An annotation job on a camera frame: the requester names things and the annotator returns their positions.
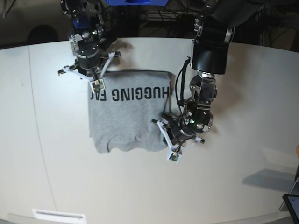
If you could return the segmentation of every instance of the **gray t-shirt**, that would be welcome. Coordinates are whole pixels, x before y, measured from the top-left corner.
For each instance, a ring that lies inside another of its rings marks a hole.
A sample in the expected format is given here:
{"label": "gray t-shirt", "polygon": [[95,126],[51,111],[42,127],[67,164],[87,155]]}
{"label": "gray t-shirt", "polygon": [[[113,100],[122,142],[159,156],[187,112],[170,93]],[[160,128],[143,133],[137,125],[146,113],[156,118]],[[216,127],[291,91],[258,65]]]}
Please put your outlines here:
{"label": "gray t-shirt", "polygon": [[151,120],[169,112],[171,73],[109,72],[104,81],[106,91],[100,92],[99,100],[88,100],[90,136],[97,151],[165,149],[163,135]]}

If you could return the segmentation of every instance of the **white vent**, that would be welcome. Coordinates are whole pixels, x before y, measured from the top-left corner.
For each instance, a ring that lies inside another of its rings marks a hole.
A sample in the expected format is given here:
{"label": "white vent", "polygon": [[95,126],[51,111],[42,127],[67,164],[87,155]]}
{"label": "white vent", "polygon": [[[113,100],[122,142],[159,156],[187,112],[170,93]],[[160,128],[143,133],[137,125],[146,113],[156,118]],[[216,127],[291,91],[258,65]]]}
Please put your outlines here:
{"label": "white vent", "polygon": [[86,218],[83,214],[44,211],[37,209],[33,209],[32,211],[36,219],[60,223],[86,224]]}

